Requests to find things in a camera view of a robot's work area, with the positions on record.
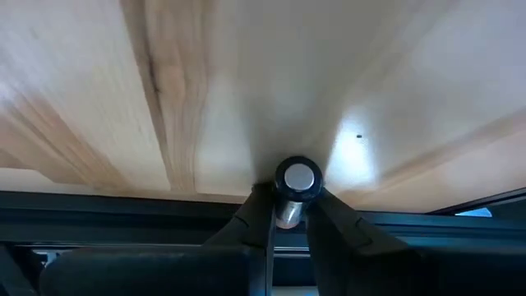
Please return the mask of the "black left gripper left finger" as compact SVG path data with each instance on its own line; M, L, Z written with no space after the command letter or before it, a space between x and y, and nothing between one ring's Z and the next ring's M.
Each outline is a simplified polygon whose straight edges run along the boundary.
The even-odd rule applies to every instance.
M61 255L39 277L42 296L270 296L275 191L257 184L199 247L95 247Z

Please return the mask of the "silver Energizer AA battery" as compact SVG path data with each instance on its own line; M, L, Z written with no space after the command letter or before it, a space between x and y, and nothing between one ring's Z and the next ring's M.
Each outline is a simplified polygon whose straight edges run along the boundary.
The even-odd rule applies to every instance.
M322 188L322 172L315 162L304 156L282 161L275 170L276 226L292 229L299 225Z

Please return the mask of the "black aluminium table frame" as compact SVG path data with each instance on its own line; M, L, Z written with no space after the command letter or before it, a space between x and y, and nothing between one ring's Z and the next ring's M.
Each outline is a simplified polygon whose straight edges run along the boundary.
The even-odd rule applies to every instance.
M44 265L89 246L197 246L234 204L0 192L0 296L39 292ZM433 251L443 295L526 296L526 221L366 211L368 222Z

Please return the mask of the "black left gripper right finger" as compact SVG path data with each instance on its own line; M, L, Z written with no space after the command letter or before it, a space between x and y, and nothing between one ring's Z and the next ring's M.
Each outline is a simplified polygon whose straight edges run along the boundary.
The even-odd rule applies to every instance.
M526 250L412 247L327 190L306 218L320 296L526 296Z

